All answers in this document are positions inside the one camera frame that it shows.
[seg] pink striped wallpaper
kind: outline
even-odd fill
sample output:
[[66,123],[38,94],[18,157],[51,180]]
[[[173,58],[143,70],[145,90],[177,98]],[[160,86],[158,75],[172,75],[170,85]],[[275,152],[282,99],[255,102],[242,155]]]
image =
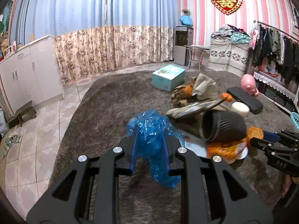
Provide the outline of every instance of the pink striped wallpaper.
[[286,33],[293,32],[289,0],[243,0],[241,7],[230,15],[220,12],[210,0],[178,0],[179,13],[182,9],[191,11],[193,44],[197,45],[209,46],[211,33],[223,24],[234,25],[249,33],[253,20],[258,20]]

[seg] light blue box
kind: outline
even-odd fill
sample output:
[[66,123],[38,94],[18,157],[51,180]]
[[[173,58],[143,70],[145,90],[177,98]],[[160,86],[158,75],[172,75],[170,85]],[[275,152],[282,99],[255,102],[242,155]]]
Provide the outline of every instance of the light blue box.
[[152,85],[170,92],[185,79],[185,69],[167,65],[152,73]]

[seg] pink toy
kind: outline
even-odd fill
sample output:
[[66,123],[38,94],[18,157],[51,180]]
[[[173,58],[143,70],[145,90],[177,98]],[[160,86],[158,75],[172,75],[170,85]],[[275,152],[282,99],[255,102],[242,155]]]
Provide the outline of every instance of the pink toy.
[[240,88],[242,88],[246,93],[252,96],[258,96],[259,91],[255,86],[255,79],[250,74],[245,74],[240,79]]

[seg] patterned blanket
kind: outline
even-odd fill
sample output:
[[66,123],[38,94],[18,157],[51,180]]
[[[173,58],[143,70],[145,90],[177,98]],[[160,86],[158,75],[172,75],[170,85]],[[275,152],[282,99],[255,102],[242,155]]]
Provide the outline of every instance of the patterned blanket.
[[241,77],[246,73],[248,50],[249,44],[232,44],[229,37],[211,38],[209,69]]

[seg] white cabinet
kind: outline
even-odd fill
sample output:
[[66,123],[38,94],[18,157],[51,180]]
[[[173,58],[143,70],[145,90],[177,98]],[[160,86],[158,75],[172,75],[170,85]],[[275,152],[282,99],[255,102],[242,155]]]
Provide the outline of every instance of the white cabinet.
[[16,78],[21,86],[23,95],[27,102],[32,100],[32,105],[44,101],[37,76],[33,71],[33,63],[30,55],[18,57],[15,61]]
[[31,100],[34,106],[56,96],[59,96],[56,100],[64,97],[50,36],[26,45],[1,61],[0,77],[4,88],[1,93],[6,96],[13,113]]
[[48,100],[64,93],[59,68],[53,46],[53,38],[48,37],[30,46],[30,55],[42,96]]
[[3,88],[5,89],[3,96],[7,97],[10,107],[15,113],[28,101],[26,101],[21,86],[17,80],[16,68],[12,57],[0,63],[0,77]]

